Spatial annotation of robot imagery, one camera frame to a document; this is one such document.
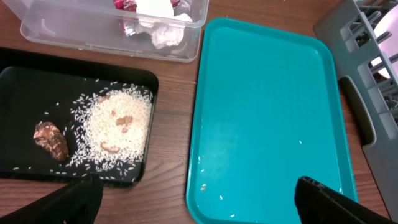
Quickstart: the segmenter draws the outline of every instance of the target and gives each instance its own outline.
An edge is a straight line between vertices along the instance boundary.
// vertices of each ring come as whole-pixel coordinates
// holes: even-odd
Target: black object
[[[77,143],[70,127],[74,124],[77,127],[77,123],[70,108],[78,106],[73,101],[81,93],[105,95],[106,92],[100,93],[105,86],[109,90],[117,90],[124,88],[124,83],[133,83],[142,93],[153,94],[144,158],[135,163],[127,176],[123,172],[121,177],[116,167],[99,173],[105,186],[130,187],[137,184],[144,174],[159,89],[157,77],[152,72],[135,68],[0,48],[0,178],[69,182],[95,172],[93,161],[86,170],[84,164],[66,166],[69,158],[65,162],[52,158],[50,153],[35,144],[35,125],[40,121],[51,121],[61,132],[67,126],[69,131],[65,138],[72,156]],[[119,168],[124,170],[128,167],[132,165],[125,162]]]
[[[309,177],[297,181],[294,201],[303,224],[393,224]]]
[[[1,224],[89,224],[101,206],[103,186],[98,175],[87,175],[0,218]]]

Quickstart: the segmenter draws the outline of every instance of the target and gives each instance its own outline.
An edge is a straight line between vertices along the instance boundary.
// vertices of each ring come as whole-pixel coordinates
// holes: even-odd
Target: wooden surface
[[[315,36],[314,23],[339,0],[210,0],[208,21],[230,17]],[[185,206],[185,184],[199,59],[174,63],[31,43],[20,20],[0,1],[0,46],[92,60],[154,72],[160,81],[147,169],[134,190],[105,189],[96,223],[193,223]],[[341,94],[359,202],[388,217],[361,149],[353,115]],[[0,180],[0,216],[60,188],[62,184]]]

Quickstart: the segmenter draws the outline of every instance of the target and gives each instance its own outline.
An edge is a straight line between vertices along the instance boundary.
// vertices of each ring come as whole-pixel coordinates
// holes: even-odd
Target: transparent plastic bin
[[[192,18],[184,22],[115,8],[113,0],[3,0],[21,19],[21,34],[32,42],[178,62],[198,55],[208,0],[181,0],[174,9]],[[179,45],[157,49],[149,34],[126,36],[120,22],[145,20],[184,29]]]

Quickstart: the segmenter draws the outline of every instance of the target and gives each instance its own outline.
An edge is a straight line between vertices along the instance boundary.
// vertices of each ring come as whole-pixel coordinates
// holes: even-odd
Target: teal tray
[[[300,223],[307,175],[358,201],[333,57],[319,40],[215,19],[205,29],[187,206],[198,223]]]

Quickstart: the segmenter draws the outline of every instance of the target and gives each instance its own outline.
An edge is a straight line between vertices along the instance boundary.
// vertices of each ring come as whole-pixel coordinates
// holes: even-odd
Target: gray dish rack
[[[378,46],[398,34],[374,33],[396,5],[397,0],[343,0],[314,29],[334,56],[338,79],[361,127],[364,154],[388,212],[398,222],[398,76],[392,67],[398,54],[387,57]],[[381,63],[372,66],[378,57]],[[378,74],[383,68],[389,79]]]

